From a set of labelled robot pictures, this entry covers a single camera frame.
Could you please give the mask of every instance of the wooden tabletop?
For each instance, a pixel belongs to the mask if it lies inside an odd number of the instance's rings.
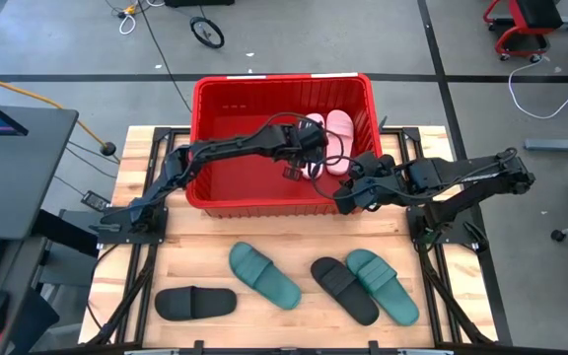
[[[124,206],[141,196],[154,126],[131,126],[112,203]],[[420,126],[426,157],[452,160],[443,126]],[[181,137],[187,142],[188,137]],[[399,164],[397,139],[382,135],[383,150]],[[448,198],[457,189],[447,191]],[[428,347],[433,345],[422,273],[409,240],[404,208],[386,206],[378,212],[353,216],[287,216],[215,219],[192,208],[182,191],[166,199],[169,207],[167,238],[160,245],[144,346],[187,347],[204,340],[216,348],[363,348],[378,340],[381,347]],[[283,311],[252,291],[229,268],[228,254],[236,242],[247,242],[270,257],[275,265],[302,289],[302,301]],[[132,246],[117,247],[96,270],[89,303],[104,323],[120,302]],[[383,257],[420,310],[415,325],[399,326],[381,312],[378,320],[363,326],[348,316],[315,282],[311,264],[322,256],[344,260],[354,249],[369,249]],[[460,246],[444,246],[453,293],[467,315],[491,339],[496,331],[474,252]],[[225,287],[238,294],[238,306],[230,315],[191,321],[162,319],[154,308],[155,295],[164,289],[196,285]],[[450,341],[444,303],[438,308],[445,340]],[[138,300],[131,308],[126,340],[132,340]],[[98,328],[85,314],[79,341],[93,337]]]

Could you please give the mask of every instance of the gray floor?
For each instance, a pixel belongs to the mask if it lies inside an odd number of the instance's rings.
[[[124,6],[125,0],[113,0]],[[500,62],[494,38],[481,22],[487,0],[427,0],[447,74],[508,75],[527,61]],[[560,4],[568,15],[568,0]],[[185,14],[197,14],[184,8]],[[147,12],[174,73],[341,72],[433,74],[416,1],[238,0],[206,7],[225,32],[213,51],[189,31],[188,16],[168,8]],[[102,0],[9,0],[0,15],[0,74],[165,73],[143,18],[132,35]],[[528,75],[568,75],[568,32],[551,37],[550,61]],[[13,83],[81,112],[81,119],[118,144],[131,124],[189,124],[190,115],[168,82]],[[192,82],[178,83],[191,97]],[[515,86],[531,111],[547,114],[568,96],[568,84]],[[505,84],[450,85],[469,156],[517,147],[537,182],[523,196],[493,197],[482,204],[505,309],[516,345],[568,349],[568,154],[528,153],[525,138],[568,137],[568,107],[541,121],[513,105]],[[447,124],[436,83],[374,82],[379,118],[387,125]],[[0,104],[42,106],[0,89]],[[72,140],[95,147],[77,129]],[[110,174],[116,166],[90,158]],[[106,197],[113,181],[66,154],[58,175]],[[45,208],[83,210],[80,196],[55,180]]]

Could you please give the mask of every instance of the red plastic crate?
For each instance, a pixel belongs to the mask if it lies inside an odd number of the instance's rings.
[[[300,114],[333,109],[354,122],[352,156],[367,150],[382,154],[372,84],[362,74],[210,77],[196,83],[190,139],[222,139],[254,133],[282,111]],[[295,123],[295,117],[272,123]],[[309,180],[282,176],[286,162],[248,156],[206,165],[188,185],[187,201],[213,217],[253,217],[336,213],[332,200],[321,197]],[[326,170],[319,188],[332,194],[339,181]]]

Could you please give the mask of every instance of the pink slide sandal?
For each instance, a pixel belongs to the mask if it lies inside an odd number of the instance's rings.
[[[352,143],[354,142],[354,124],[350,116],[340,109],[334,109],[327,115],[326,129],[341,137],[343,140],[343,156],[349,157],[352,154]],[[326,156],[341,155],[341,144],[338,137],[334,134],[327,133]],[[336,159],[327,161],[328,163],[336,162]],[[341,159],[334,165],[328,165],[327,171],[332,175],[341,176],[347,173],[350,162]]]
[[[322,127],[325,127],[325,122],[323,121],[323,116],[320,115],[319,113],[309,113],[309,114],[306,115],[306,117],[308,117],[311,120],[319,123]],[[311,123],[301,121],[300,127],[304,127],[306,124],[311,124]],[[313,169],[315,168],[316,165],[317,164],[311,163],[311,172],[313,171]],[[323,173],[323,165],[321,165],[319,167],[319,171],[317,172],[316,178],[319,178],[321,176],[321,173]],[[311,176],[308,174],[308,167],[304,166],[302,168],[302,175],[304,176],[304,178],[311,179]]]

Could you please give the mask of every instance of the red chair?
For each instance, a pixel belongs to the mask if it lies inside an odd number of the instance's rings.
[[[539,61],[549,49],[544,35],[563,25],[555,3],[551,0],[509,0],[512,19],[490,18],[492,9],[499,1],[492,0],[483,14],[483,21],[490,24],[490,31],[499,33],[494,48],[501,54],[500,59],[508,60],[511,55],[517,55],[529,56],[531,62]]]

